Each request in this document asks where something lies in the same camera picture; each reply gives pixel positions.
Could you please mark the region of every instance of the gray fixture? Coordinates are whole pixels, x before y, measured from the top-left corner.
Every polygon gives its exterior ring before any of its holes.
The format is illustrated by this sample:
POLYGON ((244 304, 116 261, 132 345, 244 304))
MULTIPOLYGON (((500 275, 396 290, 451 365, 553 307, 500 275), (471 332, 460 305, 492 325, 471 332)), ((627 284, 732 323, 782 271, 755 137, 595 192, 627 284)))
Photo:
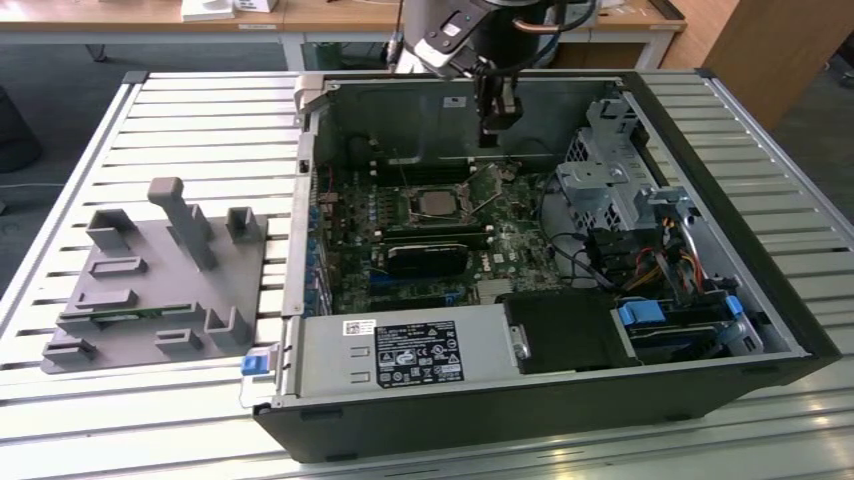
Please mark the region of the gray fixture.
POLYGON ((205 219, 179 178, 154 178, 148 199, 168 220, 98 210, 94 242, 41 368, 73 372, 200 360, 252 346, 267 219, 249 208, 205 219))

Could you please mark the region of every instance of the motherboard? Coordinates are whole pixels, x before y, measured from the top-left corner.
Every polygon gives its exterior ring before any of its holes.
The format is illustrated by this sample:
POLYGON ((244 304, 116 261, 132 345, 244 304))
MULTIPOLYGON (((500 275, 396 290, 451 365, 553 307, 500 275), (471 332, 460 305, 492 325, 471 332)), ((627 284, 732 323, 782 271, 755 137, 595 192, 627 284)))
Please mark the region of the motherboard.
POLYGON ((333 313, 480 305, 560 287, 536 215, 544 177, 512 158, 372 161, 329 168, 319 183, 333 313))

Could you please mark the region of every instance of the barcode sticker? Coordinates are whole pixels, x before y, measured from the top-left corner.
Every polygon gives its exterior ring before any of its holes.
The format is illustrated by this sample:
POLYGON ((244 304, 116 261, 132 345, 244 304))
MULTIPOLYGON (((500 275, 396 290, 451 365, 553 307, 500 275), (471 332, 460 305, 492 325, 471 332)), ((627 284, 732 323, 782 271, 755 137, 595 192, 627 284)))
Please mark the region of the barcode sticker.
POLYGON ((344 320, 344 336, 373 335, 376 320, 344 320))

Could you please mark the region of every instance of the sticker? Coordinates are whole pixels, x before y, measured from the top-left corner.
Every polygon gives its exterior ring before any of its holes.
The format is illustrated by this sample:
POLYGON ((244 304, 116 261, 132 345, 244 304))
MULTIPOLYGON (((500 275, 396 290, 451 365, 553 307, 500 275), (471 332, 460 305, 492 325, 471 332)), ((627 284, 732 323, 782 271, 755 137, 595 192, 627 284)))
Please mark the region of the sticker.
POLYGON ((441 100, 443 108, 465 108, 465 97, 444 97, 441 100))
POLYGON ((240 30, 275 30, 276 26, 265 23, 241 23, 237 28, 240 30))
POLYGON ((373 333, 376 383, 380 387, 411 387, 464 380, 452 321, 376 327, 373 333))
POLYGON ((376 320, 344 320, 344 336, 372 335, 376 320))

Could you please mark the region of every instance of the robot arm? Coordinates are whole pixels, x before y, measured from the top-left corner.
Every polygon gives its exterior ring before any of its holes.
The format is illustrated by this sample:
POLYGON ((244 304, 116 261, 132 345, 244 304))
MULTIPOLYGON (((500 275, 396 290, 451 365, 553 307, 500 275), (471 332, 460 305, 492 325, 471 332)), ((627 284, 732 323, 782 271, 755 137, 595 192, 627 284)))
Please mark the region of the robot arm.
POLYGON ((475 81, 480 146, 496 145, 496 133, 521 117, 515 96, 516 75, 533 66, 557 44, 560 33, 592 16, 597 0, 405 0, 403 47, 441 78, 475 81), (543 25, 548 7, 565 18, 567 4, 585 3, 568 24, 543 25), (539 49, 540 35, 552 35, 539 49))

